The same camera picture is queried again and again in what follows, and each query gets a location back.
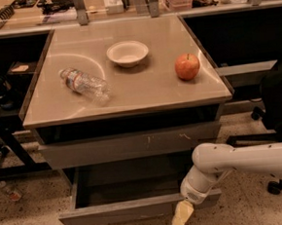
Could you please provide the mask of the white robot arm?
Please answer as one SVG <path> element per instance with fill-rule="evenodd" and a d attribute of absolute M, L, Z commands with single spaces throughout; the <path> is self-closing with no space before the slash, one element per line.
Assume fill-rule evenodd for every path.
<path fill-rule="evenodd" d="M 193 165 L 180 187 L 183 201 L 175 208 L 171 225 L 185 225 L 211 189 L 232 170 L 262 173 L 282 179 L 282 142 L 234 148 L 204 143 L 195 147 Z"/>

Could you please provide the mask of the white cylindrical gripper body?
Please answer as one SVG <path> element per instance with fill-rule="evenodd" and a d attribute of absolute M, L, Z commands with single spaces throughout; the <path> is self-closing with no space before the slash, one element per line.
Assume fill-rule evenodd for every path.
<path fill-rule="evenodd" d="M 209 195 L 211 189 L 229 174 L 230 170 L 203 172 L 196 166 L 192 166 L 181 183 L 181 195 L 189 204 L 200 205 Z"/>

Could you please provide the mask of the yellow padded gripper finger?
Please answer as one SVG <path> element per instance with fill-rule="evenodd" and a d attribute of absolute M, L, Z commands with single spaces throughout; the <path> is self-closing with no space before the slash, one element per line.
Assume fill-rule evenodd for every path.
<path fill-rule="evenodd" d="M 186 200 L 179 202 L 174 211 L 171 225 L 185 225 L 194 212 L 194 206 Z"/>

